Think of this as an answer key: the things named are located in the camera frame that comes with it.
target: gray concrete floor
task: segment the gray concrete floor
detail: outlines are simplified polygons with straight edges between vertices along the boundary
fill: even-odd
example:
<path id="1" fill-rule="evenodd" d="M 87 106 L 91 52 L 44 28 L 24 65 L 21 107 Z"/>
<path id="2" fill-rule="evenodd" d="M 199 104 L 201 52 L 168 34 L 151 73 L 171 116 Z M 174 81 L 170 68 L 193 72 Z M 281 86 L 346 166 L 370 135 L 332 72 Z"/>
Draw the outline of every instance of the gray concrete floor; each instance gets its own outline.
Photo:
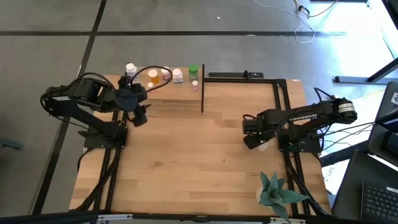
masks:
<path id="1" fill-rule="evenodd" d="M 290 0 L 262 3 L 295 10 Z M 301 3 L 313 13 L 330 4 Z M 91 30 L 99 6 L 100 0 L 0 1 L 0 32 Z M 348 35 L 316 37 L 311 44 L 298 44 L 294 37 L 97 37 L 86 71 L 122 74 L 126 62 L 171 67 L 205 63 L 207 72 L 248 69 L 264 72 L 267 78 L 301 79 L 309 103 L 317 100 L 315 86 L 356 98 L 385 87 L 342 85 L 332 79 L 336 75 L 367 77 L 392 60 L 375 21 L 372 9 L 364 3 L 339 2 L 310 23 L 317 31 Z M 113 0 L 107 2 L 99 30 L 294 31 L 299 25 L 297 18 L 260 8 L 250 0 Z M 84 36 L 0 36 L 0 136 L 25 145 L 21 151 L 0 148 L 0 217 L 25 215 L 32 208 L 59 127 L 40 107 L 39 97 L 47 87 L 76 77 L 87 41 Z M 397 71 L 391 76 L 398 76 Z M 83 144 L 78 130 L 68 129 L 45 213 L 68 210 Z"/>

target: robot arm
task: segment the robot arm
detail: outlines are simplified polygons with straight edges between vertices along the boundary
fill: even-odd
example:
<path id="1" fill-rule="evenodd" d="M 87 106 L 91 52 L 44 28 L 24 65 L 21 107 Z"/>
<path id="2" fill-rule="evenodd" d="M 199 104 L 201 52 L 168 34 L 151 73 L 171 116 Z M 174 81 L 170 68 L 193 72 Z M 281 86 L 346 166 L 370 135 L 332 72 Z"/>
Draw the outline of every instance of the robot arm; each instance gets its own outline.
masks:
<path id="1" fill-rule="evenodd" d="M 101 113 L 133 112 L 135 117 L 130 121 L 136 127 L 147 122 L 145 115 L 147 107 L 139 105 L 147 99 L 145 88 L 139 83 L 128 85 L 127 76 L 119 80 L 119 89 L 115 89 L 109 80 L 105 80 L 106 82 L 80 77 L 67 86 L 48 88 L 40 99 L 44 110 L 52 116 L 69 116 L 90 127 L 88 131 L 79 132 L 86 138 L 85 147 L 92 146 L 92 144 L 87 145 L 88 137 L 93 138 L 90 142 L 98 142 L 99 146 L 124 146 L 127 130 L 117 123 L 102 121 L 81 109 L 79 105 L 88 106 L 93 111 Z"/>
<path id="2" fill-rule="evenodd" d="M 303 125 L 290 125 L 284 129 L 284 124 L 310 119 Z M 333 123 L 351 124 L 357 119 L 353 103 L 345 98 L 335 98 L 330 101 L 321 101 L 317 104 L 294 108 L 291 110 L 269 109 L 254 119 L 244 119 L 244 142 L 249 149 L 269 141 L 276 134 L 284 134 L 285 141 L 295 144 L 308 135 Z"/>

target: wooden table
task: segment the wooden table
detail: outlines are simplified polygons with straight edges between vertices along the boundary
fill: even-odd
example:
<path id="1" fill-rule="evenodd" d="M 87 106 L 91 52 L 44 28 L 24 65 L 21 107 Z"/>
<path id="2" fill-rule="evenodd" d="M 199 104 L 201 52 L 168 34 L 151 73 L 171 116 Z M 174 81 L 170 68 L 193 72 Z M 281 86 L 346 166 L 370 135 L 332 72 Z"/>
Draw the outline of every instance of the wooden table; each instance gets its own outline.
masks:
<path id="1" fill-rule="evenodd" d="M 187 79 L 187 68 L 182 71 Z M 117 85 L 118 76 L 107 78 Z M 146 74 L 141 78 L 148 81 Z M 287 84 L 292 108 L 306 105 L 300 80 Z M 152 103 L 148 122 L 138 128 L 128 123 L 112 212 L 274 215 L 271 208 L 258 204 L 256 191 L 260 172 L 286 176 L 282 153 L 276 139 L 263 152 L 247 149 L 241 127 L 243 114 L 275 108 L 272 85 L 205 83 L 204 113 L 201 86 L 193 91 L 186 80 L 149 93 L 145 103 Z M 95 114 L 111 120 L 111 114 Z M 70 208 L 79 206 L 97 184 L 103 156 L 104 149 L 97 149 L 83 158 Z M 330 212 L 319 161 L 309 153 L 301 153 L 301 160 L 308 189 Z M 291 214 L 291 206 L 286 207 Z"/>

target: small bottle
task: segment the small bottle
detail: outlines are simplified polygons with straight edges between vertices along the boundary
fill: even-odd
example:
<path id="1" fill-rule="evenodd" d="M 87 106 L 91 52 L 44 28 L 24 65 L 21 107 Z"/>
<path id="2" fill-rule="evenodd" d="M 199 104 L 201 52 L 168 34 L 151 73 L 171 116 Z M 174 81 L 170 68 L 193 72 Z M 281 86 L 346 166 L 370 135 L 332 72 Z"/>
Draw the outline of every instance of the small bottle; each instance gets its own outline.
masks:
<path id="1" fill-rule="evenodd" d="M 196 80 L 192 81 L 192 87 L 193 91 L 198 91 L 198 81 Z"/>
<path id="2" fill-rule="evenodd" d="M 150 77 L 150 80 L 154 84 L 159 83 L 159 77 L 157 76 L 157 70 L 151 69 L 148 72 L 148 76 Z"/>
<path id="3" fill-rule="evenodd" d="M 137 67 L 133 63 L 128 63 L 126 65 L 126 74 L 130 77 L 133 77 L 137 72 Z M 138 81 L 138 76 L 136 76 L 133 80 L 134 83 Z"/>
<path id="4" fill-rule="evenodd" d="M 189 71 L 190 81 L 198 80 L 198 65 L 195 64 L 189 65 L 188 71 Z"/>
<path id="5" fill-rule="evenodd" d="M 170 72 L 167 71 L 166 69 L 160 69 L 160 71 L 162 72 L 163 80 L 166 81 L 166 80 L 168 80 L 171 77 Z"/>
<path id="6" fill-rule="evenodd" d="M 148 83 L 147 86 L 148 86 L 148 90 L 149 90 L 149 89 L 154 87 L 154 84 L 153 83 Z"/>
<path id="7" fill-rule="evenodd" d="M 173 70 L 173 81 L 174 83 L 183 83 L 182 72 L 178 68 Z"/>

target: green bottle cap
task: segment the green bottle cap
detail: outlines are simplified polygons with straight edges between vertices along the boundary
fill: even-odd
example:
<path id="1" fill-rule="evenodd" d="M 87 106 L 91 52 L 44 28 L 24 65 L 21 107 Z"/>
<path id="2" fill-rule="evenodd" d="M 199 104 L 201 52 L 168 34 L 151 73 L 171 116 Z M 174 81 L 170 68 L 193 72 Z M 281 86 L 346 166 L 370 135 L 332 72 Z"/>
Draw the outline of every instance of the green bottle cap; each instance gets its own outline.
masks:
<path id="1" fill-rule="evenodd" d="M 190 64 L 189 68 L 188 68 L 188 71 L 189 71 L 190 74 L 198 73 L 198 65 Z"/>

